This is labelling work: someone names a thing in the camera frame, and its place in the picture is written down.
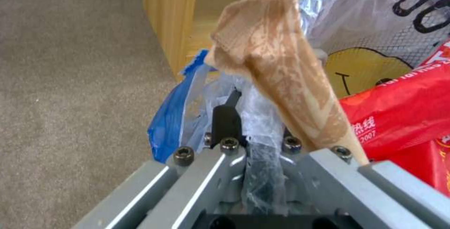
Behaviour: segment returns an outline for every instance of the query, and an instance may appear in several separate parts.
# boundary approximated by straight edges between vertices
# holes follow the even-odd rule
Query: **number 2007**
[[[364,134],[364,136],[361,136],[361,137],[360,137],[360,142],[361,142],[361,143],[364,143],[364,142],[369,141],[370,139],[372,139],[372,138],[374,138],[374,137],[375,137],[375,130],[370,131],[370,132]]]

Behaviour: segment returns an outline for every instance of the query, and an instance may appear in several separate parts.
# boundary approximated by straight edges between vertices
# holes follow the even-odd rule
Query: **wooden panel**
[[[144,9],[175,76],[185,65],[194,4],[195,0],[143,0]]]
[[[211,47],[210,33],[216,27],[224,7],[235,1],[238,0],[196,0],[193,25],[187,43],[186,63],[191,61],[199,49]]]

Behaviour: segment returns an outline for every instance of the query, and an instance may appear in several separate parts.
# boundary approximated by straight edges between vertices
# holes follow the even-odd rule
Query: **black screw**
[[[173,160],[176,165],[191,165],[194,161],[194,150],[187,146],[181,146],[173,153]]]
[[[302,150],[302,142],[294,136],[286,136],[281,150],[290,154],[299,153]]]
[[[226,155],[236,154],[239,148],[239,140],[236,138],[222,138],[220,141],[220,150]]]
[[[344,160],[344,162],[350,163],[350,160],[352,159],[352,152],[346,147],[334,146],[331,148],[331,152],[334,152],[339,158]]]

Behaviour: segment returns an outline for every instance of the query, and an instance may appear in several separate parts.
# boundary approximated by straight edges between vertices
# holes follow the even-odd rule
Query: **blue plastic bag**
[[[211,69],[204,64],[207,53],[208,50],[201,50],[185,68],[185,79],[169,93],[148,127],[148,140],[153,157],[159,162],[164,163],[180,146],[188,96],[193,88],[202,88],[196,85],[196,82],[204,83],[206,74]]]

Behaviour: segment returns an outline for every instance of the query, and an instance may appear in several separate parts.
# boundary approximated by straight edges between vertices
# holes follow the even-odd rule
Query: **beige carpet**
[[[3,228],[73,226],[150,158],[174,85],[141,0],[0,0]]]

